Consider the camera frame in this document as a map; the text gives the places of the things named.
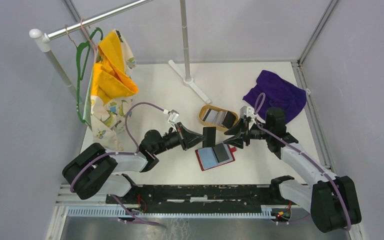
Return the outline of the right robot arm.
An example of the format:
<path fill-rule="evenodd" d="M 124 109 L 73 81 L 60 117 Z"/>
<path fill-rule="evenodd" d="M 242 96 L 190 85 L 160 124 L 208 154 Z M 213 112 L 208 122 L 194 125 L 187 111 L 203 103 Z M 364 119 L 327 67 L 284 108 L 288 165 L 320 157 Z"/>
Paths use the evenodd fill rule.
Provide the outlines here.
<path fill-rule="evenodd" d="M 272 179 L 269 199 L 275 204 L 288 200 L 306 210 L 315 226 L 323 233 L 343 229 L 349 231 L 362 221 L 354 181 L 316 162 L 299 141 L 287 132 L 284 110 L 270 107 L 265 122 L 260 122 L 254 108 L 240 109 L 240 119 L 225 131 L 225 144 L 244 148 L 251 140 L 265 140 L 271 153 L 292 167 L 305 181 L 299 183 L 292 176 Z"/>

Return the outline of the red card holder wallet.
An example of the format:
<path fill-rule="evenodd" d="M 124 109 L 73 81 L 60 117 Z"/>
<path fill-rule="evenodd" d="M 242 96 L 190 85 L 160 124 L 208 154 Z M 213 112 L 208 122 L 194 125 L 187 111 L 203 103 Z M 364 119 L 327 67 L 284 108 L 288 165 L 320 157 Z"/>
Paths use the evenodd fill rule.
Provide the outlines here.
<path fill-rule="evenodd" d="M 230 152 L 230 160 L 222 162 L 222 163 L 217 163 L 216 161 L 216 156 L 213 152 L 212 147 L 206 147 L 206 148 L 199 148 L 195 150 L 195 155 L 197 157 L 199 166 L 201 171 L 207 171 L 231 162 L 235 161 L 235 156 L 234 153 L 237 151 L 236 147 L 231 147 L 228 144 L 225 144 L 226 148 L 229 149 Z"/>

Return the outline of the oval wooden tray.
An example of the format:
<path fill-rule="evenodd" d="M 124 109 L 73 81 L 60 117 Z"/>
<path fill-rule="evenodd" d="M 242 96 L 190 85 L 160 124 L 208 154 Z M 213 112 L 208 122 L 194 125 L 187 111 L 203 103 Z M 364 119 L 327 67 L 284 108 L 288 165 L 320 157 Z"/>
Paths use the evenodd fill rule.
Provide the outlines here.
<path fill-rule="evenodd" d="M 215 127 L 218 131 L 226 132 L 238 122 L 239 116 L 233 111 L 207 104 L 201 108 L 198 119 L 205 127 Z"/>

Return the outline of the black credit card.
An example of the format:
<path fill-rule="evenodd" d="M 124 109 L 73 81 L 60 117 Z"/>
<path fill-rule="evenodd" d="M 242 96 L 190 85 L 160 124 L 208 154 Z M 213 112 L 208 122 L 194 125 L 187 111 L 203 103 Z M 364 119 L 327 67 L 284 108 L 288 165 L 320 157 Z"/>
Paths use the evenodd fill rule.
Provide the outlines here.
<path fill-rule="evenodd" d="M 215 126 L 203 127 L 204 140 L 202 142 L 203 148 L 212 148 L 216 145 L 217 128 Z"/>

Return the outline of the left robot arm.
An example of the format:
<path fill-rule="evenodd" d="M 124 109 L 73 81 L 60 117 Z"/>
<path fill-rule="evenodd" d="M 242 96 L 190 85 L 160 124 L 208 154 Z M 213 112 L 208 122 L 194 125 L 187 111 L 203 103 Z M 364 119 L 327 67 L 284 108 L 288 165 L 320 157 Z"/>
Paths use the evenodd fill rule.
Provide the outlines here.
<path fill-rule="evenodd" d="M 131 204 L 137 198 L 134 183 L 127 176 L 117 176 L 117 172 L 149 172 L 159 163 L 158 154 L 178 146 L 187 151 L 205 139 L 177 122 L 165 134 L 155 129 L 147 131 L 137 153 L 108 152 L 100 143 L 93 143 L 64 167 L 62 176 L 81 200 L 107 194 Z"/>

